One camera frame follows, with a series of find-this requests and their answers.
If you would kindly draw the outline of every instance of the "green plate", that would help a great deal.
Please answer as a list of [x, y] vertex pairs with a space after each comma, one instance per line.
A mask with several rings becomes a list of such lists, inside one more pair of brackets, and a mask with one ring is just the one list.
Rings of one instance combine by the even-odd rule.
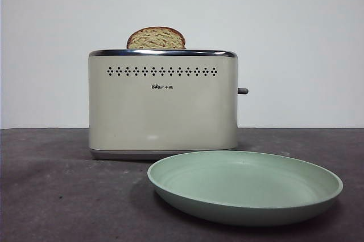
[[342, 191], [329, 170], [294, 158], [244, 151], [199, 151], [157, 161], [148, 169], [170, 205], [213, 222], [273, 226], [327, 210]]

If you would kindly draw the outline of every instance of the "slice of bread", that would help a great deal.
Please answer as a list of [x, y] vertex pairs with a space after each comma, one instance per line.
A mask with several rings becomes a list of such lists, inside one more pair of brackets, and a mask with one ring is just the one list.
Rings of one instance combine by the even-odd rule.
[[170, 27], [146, 27], [133, 33], [126, 44], [128, 49], [184, 50], [185, 39]]

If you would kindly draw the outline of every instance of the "toaster base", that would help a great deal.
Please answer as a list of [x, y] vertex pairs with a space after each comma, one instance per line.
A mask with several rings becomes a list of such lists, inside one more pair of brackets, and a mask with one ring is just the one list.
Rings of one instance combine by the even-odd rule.
[[101, 151], [90, 149], [90, 152], [94, 159], [115, 159], [115, 160], [124, 160], [124, 159], [144, 159], [144, 160], [159, 160], [162, 158], [167, 158], [172, 155], [190, 153], [190, 152], [198, 152], [198, 151], [207, 151], [207, 150], [150, 150], [150, 151]]

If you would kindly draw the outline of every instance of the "dark gray table surface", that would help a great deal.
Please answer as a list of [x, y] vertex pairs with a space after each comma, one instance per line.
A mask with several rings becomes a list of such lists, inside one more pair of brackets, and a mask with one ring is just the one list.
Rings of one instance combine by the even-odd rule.
[[211, 223], [165, 203], [153, 161], [95, 161], [87, 129], [1, 130], [1, 241], [363, 241], [364, 129], [238, 129], [238, 150], [285, 155], [341, 177], [324, 214], [270, 228]]

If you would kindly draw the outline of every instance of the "cream toaster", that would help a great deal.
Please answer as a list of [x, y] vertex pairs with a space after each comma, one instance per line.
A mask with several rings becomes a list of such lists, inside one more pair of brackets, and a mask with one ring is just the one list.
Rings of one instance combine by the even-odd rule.
[[238, 59], [229, 51], [89, 54], [89, 147], [95, 159], [160, 159], [237, 146]]

